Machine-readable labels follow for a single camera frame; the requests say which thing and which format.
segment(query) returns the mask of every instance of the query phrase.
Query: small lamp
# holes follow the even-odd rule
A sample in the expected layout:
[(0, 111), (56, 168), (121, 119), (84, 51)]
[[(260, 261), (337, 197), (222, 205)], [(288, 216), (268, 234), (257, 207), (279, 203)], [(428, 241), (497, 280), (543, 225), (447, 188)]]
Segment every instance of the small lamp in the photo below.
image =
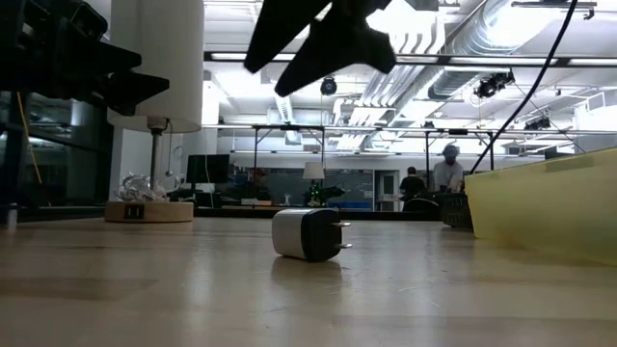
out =
[(308, 206), (322, 206), (321, 187), (317, 184), (316, 179), (324, 179), (324, 167), (321, 163), (306, 163), (303, 179), (310, 179), (310, 189), (308, 190), (309, 200)]

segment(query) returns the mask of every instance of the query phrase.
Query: computer monitor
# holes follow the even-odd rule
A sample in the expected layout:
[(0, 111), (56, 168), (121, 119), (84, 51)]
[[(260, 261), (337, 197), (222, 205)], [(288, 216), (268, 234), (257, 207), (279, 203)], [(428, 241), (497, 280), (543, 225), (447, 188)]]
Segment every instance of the computer monitor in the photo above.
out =
[(188, 183), (227, 183), (229, 154), (189, 155)]

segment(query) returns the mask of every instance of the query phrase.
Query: man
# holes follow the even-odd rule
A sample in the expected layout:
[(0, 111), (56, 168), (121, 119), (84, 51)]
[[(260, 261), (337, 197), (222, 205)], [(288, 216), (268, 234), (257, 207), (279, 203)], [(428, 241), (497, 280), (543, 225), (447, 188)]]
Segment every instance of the man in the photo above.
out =
[(456, 161), (459, 149), (448, 145), (443, 149), (444, 161), (433, 169), (433, 181), (436, 192), (457, 192), (463, 181), (463, 167)]
[(426, 191), (424, 181), (416, 176), (416, 168), (414, 167), (407, 168), (407, 177), (403, 178), (399, 189), (403, 194), (402, 201), (409, 201), (419, 193)]

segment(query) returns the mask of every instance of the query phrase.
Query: lamp base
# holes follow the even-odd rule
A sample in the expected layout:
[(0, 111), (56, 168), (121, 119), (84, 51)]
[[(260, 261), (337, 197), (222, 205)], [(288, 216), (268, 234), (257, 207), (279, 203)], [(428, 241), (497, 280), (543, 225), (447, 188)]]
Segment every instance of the lamp base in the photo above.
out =
[(191, 202), (107, 201), (105, 222), (117, 223), (183, 223), (193, 222)]

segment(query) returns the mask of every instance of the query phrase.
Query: black cable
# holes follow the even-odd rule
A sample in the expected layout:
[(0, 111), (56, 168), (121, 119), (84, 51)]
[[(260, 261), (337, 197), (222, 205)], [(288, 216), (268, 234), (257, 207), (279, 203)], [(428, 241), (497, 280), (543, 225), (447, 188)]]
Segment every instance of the black cable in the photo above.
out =
[[(514, 84), (515, 86), (517, 86), (517, 88), (519, 89), (519, 91), (521, 91), (521, 94), (523, 96), (526, 96), (525, 92), (521, 89), (521, 87), (518, 84)], [(583, 153), (586, 153), (587, 151), (585, 149), (583, 149), (581, 146), (579, 146), (570, 136), (568, 136), (568, 134), (564, 131), (559, 129), (559, 127), (557, 126), (557, 124), (555, 124), (552, 120), (550, 120), (549, 116), (545, 115), (541, 110), (540, 107), (538, 107), (538, 105), (536, 105), (535, 102), (533, 102), (533, 100), (529, 99), (529, 102), (533, 105), (533, 107), (536, 108), (536, 111), (540, 113), (540, 115), (545, 116), (549, 119), (549, 122), (552, 126), (554, 126), (557, 130), (559, 130), (559, 132), (561, 133), (561, 135), (563, 135), (566, 139), (572, 141), (572, 144), (574, 146), (576, 146), (578, 149), (580, 149), (580, 151), (582, 151)]]
[(531, 86), (529, 93), (525, 96), (525, 98), (523, 99), (523, 101), (521, 102), (521, 105), (519, 105), (517, 110), (514, 111), (514, 114), (512, 114), (512, 116), (510, 116), (510, 118), (501, 126), (499, 131), (495, 134), (493, 139), (489, 142), (489, 145), (486, 146), (486, 148), (484, 149), (484, 151), (478, 158), (478, 161), (475, 162), (475, 164), (473, 165), (473, 168), (471, 169), (469, 174), (475, 173), (475, 170), (478, 168), (482, 160), (484, 160), (484, 157), (489, 152), (489, 150), (491, 150), (491, 147), (493, 147), (493, 145), (495, 144), (499, 136), (501, 136), (501, 134), (503, 134), (503, 132), (508, 128), (508, 125), (510, 125), (512, 120), (514, 120), (519, 115), (519, 113), (523, 110), (523, 107), (527, 104), (527, 102), (529, 102), (529, 99), (531, 99), (531, 96), (536, 93), (536, 90), (540, 86), (540, 83), (542, 83), (542, 79), (544, 78), (544, 75), (547, 73), (547, 70), (549, 69), (552, 58), (555, 56), (557, 48), (559, 47), (559, 43), (561, 43), (561, 40), (563, 39), (564, 35), (566, 34), (566, 31), (568, 30), (570, 21), (572, 20), (572, 17), (575, 13), (575, 9), (577, 8), (577, 3), (578, 3), (578, 0), (572, 0), (572, 2), (570, 3), (570, 9), (568, 9), (566, 18), (563, 20), (563, 25), (561, 26), (561, 29), (559, 30), (559, 34), (557, 34), (557, 37), (555, 38), (555, 42), (552, 44), (552, 48), (550, 49), (549, 55), (547, 56), (547, 60), (544, 62), (544, 65), (540, 69), (540, 73), (538, 73), (538, 77), (536, 78), (536, 81), (533, 83), (533, 86)]

